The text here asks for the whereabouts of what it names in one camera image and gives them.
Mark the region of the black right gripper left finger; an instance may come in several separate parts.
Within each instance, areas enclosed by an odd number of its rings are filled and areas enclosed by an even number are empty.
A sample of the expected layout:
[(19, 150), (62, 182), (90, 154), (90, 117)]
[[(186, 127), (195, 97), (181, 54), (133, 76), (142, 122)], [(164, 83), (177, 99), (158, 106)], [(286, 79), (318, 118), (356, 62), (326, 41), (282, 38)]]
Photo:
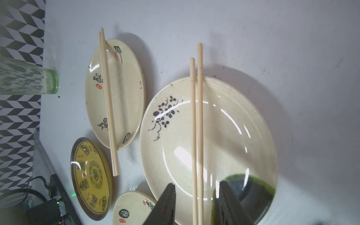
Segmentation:
[(176, 189), (169, 183), (143, 225), (174, 225)]

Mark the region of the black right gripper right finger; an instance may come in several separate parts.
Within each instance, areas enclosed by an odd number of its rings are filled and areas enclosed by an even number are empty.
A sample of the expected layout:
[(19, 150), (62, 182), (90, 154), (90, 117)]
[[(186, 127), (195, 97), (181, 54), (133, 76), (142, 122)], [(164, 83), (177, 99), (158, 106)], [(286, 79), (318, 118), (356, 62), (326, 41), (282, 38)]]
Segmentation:
[(218, 204), (221, 225), (254, 225), (226, 181), (219, 184)]

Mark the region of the chopsticks green band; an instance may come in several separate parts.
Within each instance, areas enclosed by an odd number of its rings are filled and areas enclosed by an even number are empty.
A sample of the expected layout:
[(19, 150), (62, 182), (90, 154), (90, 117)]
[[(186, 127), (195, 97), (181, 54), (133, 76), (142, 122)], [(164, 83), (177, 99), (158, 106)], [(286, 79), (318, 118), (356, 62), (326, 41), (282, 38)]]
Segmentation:
[(102, 70), (104, 76), (104, 92), (106, 99), (106, 112), (108, 119), (108, 133), (110, 141), (110, 151), (111, 151), (111, 160), (112, 160), (112, 174), (114, 177), (119, 175), (119, 160), (118, 160), (118, 148), (116, 142), (116, 133), (115, 133), (115, 124), (113, 116), (113, 103), (111, 96), (111, 85), (110, 85), (110, 74), (108, 67), (108, 57), (107, 57), (107, 48), (104, 29), (101, 27), (99, 32), (99, 45), (101, 49), (101, 60), (102, 60)]

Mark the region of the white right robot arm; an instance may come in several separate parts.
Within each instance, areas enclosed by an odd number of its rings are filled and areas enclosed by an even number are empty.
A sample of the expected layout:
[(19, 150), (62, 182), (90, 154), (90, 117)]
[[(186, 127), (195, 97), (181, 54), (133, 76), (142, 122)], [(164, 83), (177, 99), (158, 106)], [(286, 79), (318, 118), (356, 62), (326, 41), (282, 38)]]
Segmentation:
[[(82, 179), (75, 182), (77, 185), (77, 197), (84, 200), (85, 209), (90, 210), (94, 216), (106, 214), (111, 200), (111, 179), (98, 182), (100, 189)], [(65, 196), (60, 199), (46, 200), (39, 192), (25, 188), (20, 192), (32, 194), (42, 200), (42, 204), (26, 211), (21, 207), (9, 207), (10, 225), (63, 225), (70, 220), (75, 225), (81, 224), (80, 219), (74, 212), (74, 208)], [(148, 201), (145, 196), (136, 191), (126, 192), (119, 198), (119, 203), (126, 204), (127, 208), (120, 210), (120, 225), (173, 225), (175, 223), (175, 185), (168, 184), (160, 199), (154, 203)], [(226, 181), (219, 186), (218, 214), (220, 225), (252, 225), (253, 222), (244, 211), (240, 201), (236, 198), (233, 190)]]

